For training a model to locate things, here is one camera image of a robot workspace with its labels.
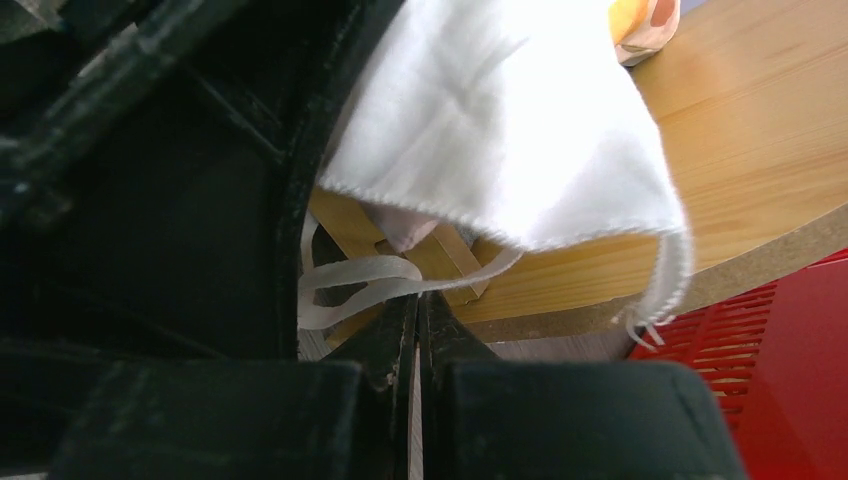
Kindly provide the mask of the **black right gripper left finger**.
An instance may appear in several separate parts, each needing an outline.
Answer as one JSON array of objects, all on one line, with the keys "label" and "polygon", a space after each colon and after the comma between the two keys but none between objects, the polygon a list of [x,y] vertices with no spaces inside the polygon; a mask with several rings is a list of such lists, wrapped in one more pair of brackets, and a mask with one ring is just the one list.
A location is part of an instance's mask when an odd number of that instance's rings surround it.
[{"label": "black right gripper left finger", "polygon": [[52,479],[404,479],[418,299],[319,361],[116,362]]}]

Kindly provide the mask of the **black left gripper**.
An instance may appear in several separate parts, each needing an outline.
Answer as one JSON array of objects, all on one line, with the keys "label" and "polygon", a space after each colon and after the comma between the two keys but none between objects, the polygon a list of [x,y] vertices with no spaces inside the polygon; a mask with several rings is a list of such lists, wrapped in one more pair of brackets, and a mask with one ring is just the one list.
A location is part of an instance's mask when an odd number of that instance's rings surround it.
[{"label": "black left gripper", "polygon": [[116,362],[300,361],[299,241],[396,1],[1,5],[1,471]]}]

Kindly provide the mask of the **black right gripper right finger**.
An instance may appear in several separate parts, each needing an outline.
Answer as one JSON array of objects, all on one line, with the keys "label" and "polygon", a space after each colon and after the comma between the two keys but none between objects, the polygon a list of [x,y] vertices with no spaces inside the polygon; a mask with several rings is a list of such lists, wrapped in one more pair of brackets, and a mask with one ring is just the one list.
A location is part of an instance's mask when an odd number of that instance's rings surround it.
[{"label": "black right gripper right finger", "polygon": [[419,302],[428,479],[743,479],[714,395],[669,362],[499,358],[437,293]]}]

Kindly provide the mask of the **large floral cushion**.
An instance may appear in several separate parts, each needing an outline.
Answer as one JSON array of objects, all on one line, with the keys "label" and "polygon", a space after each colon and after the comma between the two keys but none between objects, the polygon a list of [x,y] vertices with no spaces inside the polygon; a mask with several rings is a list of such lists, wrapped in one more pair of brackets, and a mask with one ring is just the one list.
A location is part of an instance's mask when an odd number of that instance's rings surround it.
[{"label": "large floral cushion", "polygon": [[[523,255],[610,236],[658,241],[630,334],[669,323],[693,270],[693,241],[659,129],[619,63],[608,1],[407,1],[368,59],[318,186],[390,215],[394,247],[317,266],[305,220],[298,326],[323,330],[406,295],[469,287]],[[435,226],[502,250],[455,279],[400,252]]]}]

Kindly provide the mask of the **wooden pet bed frame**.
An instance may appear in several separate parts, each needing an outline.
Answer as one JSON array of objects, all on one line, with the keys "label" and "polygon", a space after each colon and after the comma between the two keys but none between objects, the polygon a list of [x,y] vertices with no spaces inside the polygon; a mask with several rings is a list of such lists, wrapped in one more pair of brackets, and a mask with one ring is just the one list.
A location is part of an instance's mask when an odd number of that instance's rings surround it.
[{"label": "wooden pet bed frame", "polygon": [[[659,129],[691,230],[692,275],[673,318],[844,248],[846,3],[708,1],[682,13],[676,1],[608,2],[617,58]],[[318,183],[308,217],[343,261],[396,252],[389,214]],[[642,298],[657,248],[651,235],[599,238],[431,292],[487,341],[623,330],[617,315]],[[400,255],[430,279],[455,279],[501,250],[442,223]],[[382,303],[329,328],[345,340]]]}]

